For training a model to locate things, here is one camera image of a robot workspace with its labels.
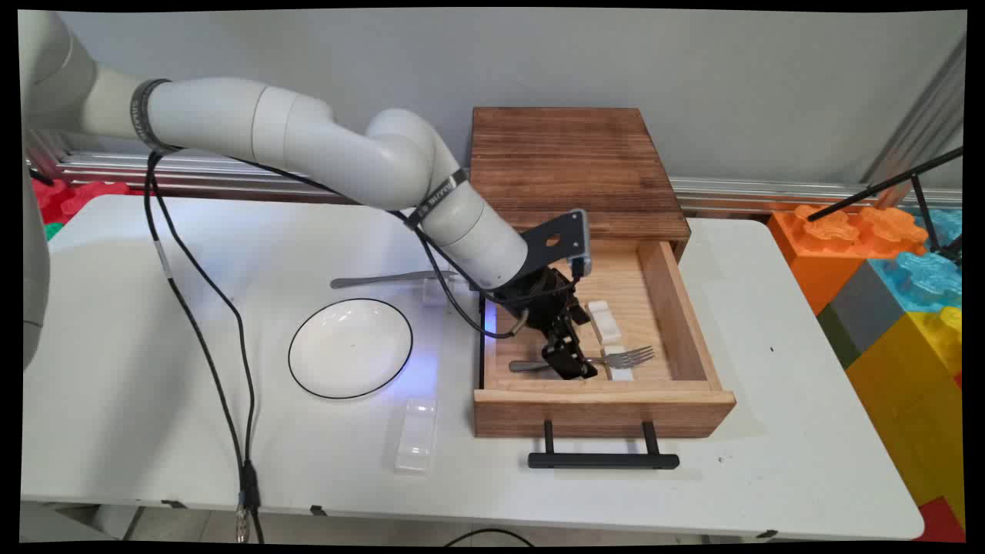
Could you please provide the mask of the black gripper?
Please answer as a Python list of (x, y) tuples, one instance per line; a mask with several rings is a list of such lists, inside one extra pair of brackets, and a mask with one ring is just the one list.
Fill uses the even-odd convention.
[(591, 322), (576, 297), (579, 270), (573, 277), (545, 267), (492, 291), (497, 304), (520, 318), (527, 312), (526, 326), (545, 333), (543, 360), (564, 381), (591, 379), (597, 369), (581, 350), (579, 327)]

